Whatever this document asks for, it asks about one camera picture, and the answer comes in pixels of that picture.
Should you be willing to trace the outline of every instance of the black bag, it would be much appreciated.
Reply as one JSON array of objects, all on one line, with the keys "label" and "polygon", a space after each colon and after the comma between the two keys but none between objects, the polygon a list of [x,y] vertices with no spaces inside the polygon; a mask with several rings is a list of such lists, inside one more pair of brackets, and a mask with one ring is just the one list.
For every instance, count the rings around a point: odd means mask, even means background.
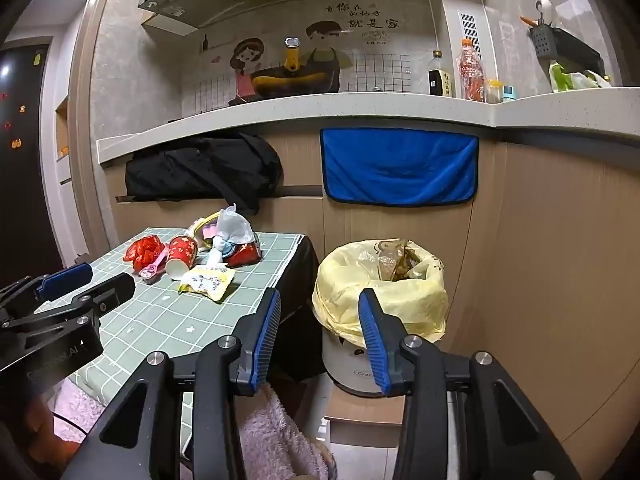
[{"label": "black bag", "polygon": [[278,153],[266,140],[229,131],[139,150],[127,162],[125,183],[133,200],[224,198],[252,216],[258,197],[273,195],[281,177]]}]

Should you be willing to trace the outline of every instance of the green checkered tablecloth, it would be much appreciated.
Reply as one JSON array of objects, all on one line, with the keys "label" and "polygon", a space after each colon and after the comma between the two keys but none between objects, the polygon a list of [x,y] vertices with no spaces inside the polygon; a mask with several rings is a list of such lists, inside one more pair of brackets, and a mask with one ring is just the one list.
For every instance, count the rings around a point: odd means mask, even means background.
[{"label": "green checkered tablecloth", "polygon": [[[89,285],[44,304],[40,310],[67,304],[85,289],[121,272],[132,274],[131,264],[123,262],[122,257],[133,241],[156,234],[167,243],[183,233],[184,229],[146,229],[95,260],[91,264],[94,278]],[[170,357],[197,352],[231,333],[239,317],[255,312],[264,289],[275,286],[303,238],[297,234],[256,234],[262,249],[261,261],[239,267],[219,303],[199,294],[178,294],[179,282],[172,281],[166,274],[153,285],[135,276],[136,292],[132,300],[100,318],[103,354],[70,379],[107,405],[149,352],[162,350]],[[192,403],[193,394],[185,394],[181,447],[191,434]]]}]

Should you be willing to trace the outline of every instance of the yellow trash bag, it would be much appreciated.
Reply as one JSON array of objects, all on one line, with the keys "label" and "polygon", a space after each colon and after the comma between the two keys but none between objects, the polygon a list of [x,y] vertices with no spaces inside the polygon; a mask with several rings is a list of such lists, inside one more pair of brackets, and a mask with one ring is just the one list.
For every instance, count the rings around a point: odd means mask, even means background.
[{"label": "yellow trash bag", "polygon": [[409,270],[409,279],[380,280],[378,254],[380,240],[364,240],[338,247],[320,263],[312,296],[320,323],[350,343],[366,348],[360,321],[358,297],[363,288],[372,288],[382,310],[398,316],[409,334],[434,342],[442,337],[449,310],[444,289],[442,262],[409,241],[420,262]]}]

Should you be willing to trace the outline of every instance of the countertop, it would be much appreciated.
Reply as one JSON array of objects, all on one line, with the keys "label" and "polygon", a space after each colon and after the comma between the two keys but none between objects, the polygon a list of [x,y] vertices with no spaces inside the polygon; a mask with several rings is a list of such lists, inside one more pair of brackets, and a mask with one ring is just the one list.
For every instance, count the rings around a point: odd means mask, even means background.
[{"label": "countertop", "polygon": [[381,117],[472,124],[485,128],[560,128],[611,139],[640,137],[640,88],[574,90],[490,105],[396,92],[285,97],[220,108],[145,132],[97,141],[100,164],[142,148],[235,126],[296,119]]}]

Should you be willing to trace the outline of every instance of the blue ribbed rubber pad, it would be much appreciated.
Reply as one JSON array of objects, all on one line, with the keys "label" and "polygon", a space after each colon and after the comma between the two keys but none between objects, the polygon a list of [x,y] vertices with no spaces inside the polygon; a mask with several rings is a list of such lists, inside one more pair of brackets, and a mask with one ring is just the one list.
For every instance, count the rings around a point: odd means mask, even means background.
[{"label": "blue ribbed rubber pad", "polygon": [[274,290],[267,316],[264,319],[264,324],[260,330],[258,344],[255,346],[254,351],[254,361],[250,381],[254,393],[267,378],[267,371],[269,370],[269,362],[271,361],[271,353],[273,352],[273,345],[276,341],[279,324],[280,293],[277,290]]},{"label": "blue ribbed rubber pad", "polygon": [[38,287],[38,297],[42,301],[53,301],[65,294],[91,282],[94,270],[89,264],[78,264],[68,269],[60,270],[42,280]]},{"label": "blue ribbed rubber pad", "polygon": [[376,320],[371,312],[369,300],[364,292],[358,298],[358,318],[360,319],[364,342],[367,345],[367,354],[369,355],[373,378],[376,384],[380,386],[382,393],[389,395],[391,393],[391,377],[389,377],[388,372],[388,354]]}]

